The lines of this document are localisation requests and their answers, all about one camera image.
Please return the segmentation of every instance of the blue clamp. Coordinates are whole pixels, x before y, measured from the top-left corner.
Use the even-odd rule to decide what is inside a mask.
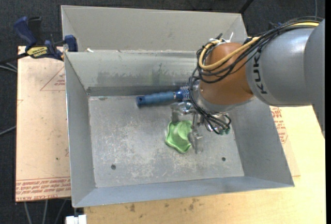
[[[27,41],[27,46],[25,48],[25,53],[27,55],[31,56],[32,58],[48,57],[63,60],[63,52],[58,50],[51,41],[46,40],[43,46],[36,46],[37,39],[34,37],[33,33],[28,27],[27,17],[19,18],[14,24],[14,29],[19,37]],[[65,36],[65,39],[59,43],[67,44],[68,51],[70,52],[78,51],[77,41],[73,35]]]

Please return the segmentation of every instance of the black carpet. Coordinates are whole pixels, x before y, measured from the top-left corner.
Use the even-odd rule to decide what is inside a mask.
[[[16,55],[16,47],[25,45],[13,30],[22,17],[42,17],[42,38],[61,40],[61,5],[109,6],[123,8],[239,12],[247,0],[0,0],[0,61]],[[269,23],[291,18],[317,16],[325,18],[325,0],[254,0],[244,13],[249,35],[268,29]],[[17,76],[0,69],[0,132],[16,124]],[[24,205],[14,202],[15,131],[0,136],[0,223],[28,223]],[[55,221],[63,200],[50,200],[46,223]],[[33,223],[41,223],[44,202],[29,203]],[[58,223],[72,215],[70,201],[64,205]]]

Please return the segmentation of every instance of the green sponge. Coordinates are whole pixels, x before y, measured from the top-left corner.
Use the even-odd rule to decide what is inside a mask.
[[[165,143],[180,153],[187,152],[191,147],[191,143],[187,138],[188,133],[192,130],[191,126],[192,122],[189,120],[183,120],[175,124],[170,122]]]

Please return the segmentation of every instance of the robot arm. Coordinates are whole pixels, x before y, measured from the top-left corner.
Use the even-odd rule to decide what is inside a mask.
[[[244,44],[211,41],[198,52],[195,98],[217,112],[254,96],[278,107],[311,104],[325,136],[324,35],[325,20],[295,19]]]

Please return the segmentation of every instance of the cardboard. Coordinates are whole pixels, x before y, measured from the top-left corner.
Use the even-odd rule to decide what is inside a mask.
[[[64,63],[18,60],[17,202],[71,196],[66,119]]]

